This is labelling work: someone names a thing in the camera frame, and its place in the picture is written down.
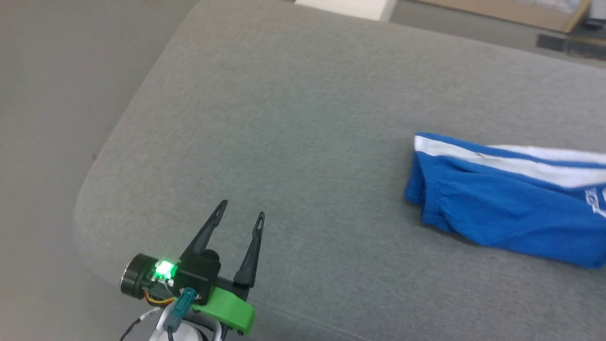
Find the cardboard box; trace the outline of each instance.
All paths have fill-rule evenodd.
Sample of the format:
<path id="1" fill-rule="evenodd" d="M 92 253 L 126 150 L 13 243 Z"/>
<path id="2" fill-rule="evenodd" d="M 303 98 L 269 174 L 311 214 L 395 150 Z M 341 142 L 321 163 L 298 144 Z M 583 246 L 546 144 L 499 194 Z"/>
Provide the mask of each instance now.
<path id="1" fill-rule="evenodd" d="M 417 0 L 543 29 L 569 33 L 591 0 Z"/>

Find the sofa cushion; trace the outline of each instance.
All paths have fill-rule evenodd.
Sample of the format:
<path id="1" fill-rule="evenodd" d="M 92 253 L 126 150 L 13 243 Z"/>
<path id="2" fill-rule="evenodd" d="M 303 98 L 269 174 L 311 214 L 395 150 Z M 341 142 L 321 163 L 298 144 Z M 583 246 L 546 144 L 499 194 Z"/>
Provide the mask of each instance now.
<path id="1" fill-rule="evenodd" d="M 223 277 L 267 215 L 256 340 L 604 339 L 602 271 L 437 232 L 403 191 L 419 131 L 603 151 L 605 90 L 603 70 L 482 42 L 205 0 L 99 154 L 75 242 L 117 283 L 139 252 L 176 260 L 226 198 Z"/>

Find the blue connector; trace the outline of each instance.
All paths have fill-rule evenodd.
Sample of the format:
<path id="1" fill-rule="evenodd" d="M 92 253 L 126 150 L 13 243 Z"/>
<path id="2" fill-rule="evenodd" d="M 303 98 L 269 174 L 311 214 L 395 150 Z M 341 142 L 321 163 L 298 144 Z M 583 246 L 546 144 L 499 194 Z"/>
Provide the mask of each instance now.
<path id="1" fill-rule="evenodd" d="M 171 311 L 170 315 L 168 315 L 168 317 L 166 318 L 166 325 L 164 327 L 165 330 L 168 330 L 169 327 L 172 328 L 173 332 L 179 329 L 181 321 L 187 314 L 187 311 L 189 311 L 191 304 L 193 303 L 194 299 L 196 299 L 197 295 L 198 294 L 194 289 L 183 289 L 181 296 L 179 296 L 179 298 L 177 299 L 173 311 Z"/>

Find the white stripe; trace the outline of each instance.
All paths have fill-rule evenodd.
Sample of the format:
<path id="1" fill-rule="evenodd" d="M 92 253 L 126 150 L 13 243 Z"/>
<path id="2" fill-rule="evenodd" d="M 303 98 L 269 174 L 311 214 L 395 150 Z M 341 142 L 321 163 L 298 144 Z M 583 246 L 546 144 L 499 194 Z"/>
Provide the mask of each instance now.
<path id="1" fill-rule="evenodd" d="M 471 163 L 526 175 L 567 188 L 606 183 L 606 169 L 560 167 L 531 160 L 495 157 L 422 136 L 415 136 L 415 150 L 434 157 L 440 155 L 456 157 Z"/>
<path id="2" fill-rule="evenodd" d="M 606 154 L 583 152 L 572 149 L 543 148 L 534 146 L 496 145 L 492 148 L 505 149 L 511 152 L 530 155 L 532 157 L 553 161 L 577 161 L 606 164 Z"/>

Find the printed logo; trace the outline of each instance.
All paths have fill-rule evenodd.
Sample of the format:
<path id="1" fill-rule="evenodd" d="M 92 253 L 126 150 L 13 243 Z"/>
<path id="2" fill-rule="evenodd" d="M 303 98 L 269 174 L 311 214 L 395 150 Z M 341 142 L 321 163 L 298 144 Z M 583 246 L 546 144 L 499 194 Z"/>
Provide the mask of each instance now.
<path id="1" fill-rule="evenodd" d="M 602 190 L 602 196 L 604 200 L 606 200 L 606 188 Z M 593 209 L 593 213 L 597 213 L 602 217 L 606 218 L 606 211 L 600 208 L 600 201 L 598 199 L 597 189 L 586 189 L 585 200 L 587 201 L 587 204 Z"/>

